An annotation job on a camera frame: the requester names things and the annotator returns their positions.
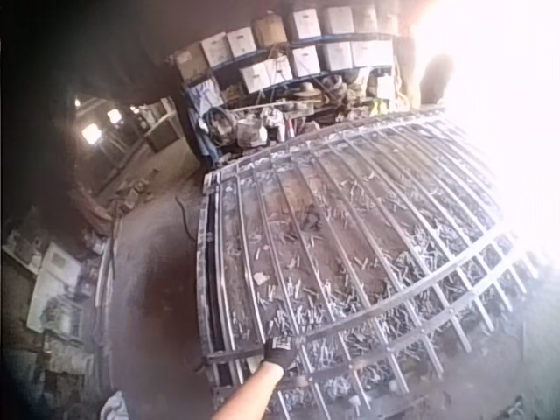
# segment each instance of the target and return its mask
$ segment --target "light fixture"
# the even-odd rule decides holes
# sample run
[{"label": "light fixture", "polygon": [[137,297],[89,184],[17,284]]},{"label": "light fixture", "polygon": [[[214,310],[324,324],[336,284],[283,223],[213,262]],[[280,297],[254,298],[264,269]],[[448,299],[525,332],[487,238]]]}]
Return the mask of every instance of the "light fixture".
[{"label": "light fixture", "polygon": [[102,136],[97,124],[89,124],[85,129],[81,131],[81,134],[87,140],[89,144],[95,144]]},{"label": "light fixture", "polygon": [[123,116],[121,115],[121,113],[119,112],[118,109],[111,109],[108,113],[107,113],[108,119],[111,120],[111,122],[113,124],[117,124],[119,121],[121,121],[123,119]]}]

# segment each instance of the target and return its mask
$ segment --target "cable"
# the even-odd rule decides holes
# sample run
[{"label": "cable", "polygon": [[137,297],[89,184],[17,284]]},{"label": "cable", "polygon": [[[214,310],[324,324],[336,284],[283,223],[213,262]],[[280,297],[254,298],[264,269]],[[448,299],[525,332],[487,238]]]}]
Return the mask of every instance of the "cable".
[{"label": "cable", "polygon": [[181,213],[183,214],[183,228],[185,228],[185,232],[186,235],[189,237],[189,239],[193,242],[196,243],[196,239],[194,238],[194,236],[191,234],[191,232],[189,231],[189,227],[186,224],[186,210],[185,210],[185,206],[183,205],[183,203],[179,200],[179,197],[176,195],[175,196],[175,201],[177,201],[177,204],[179,207],[181,207]]}]

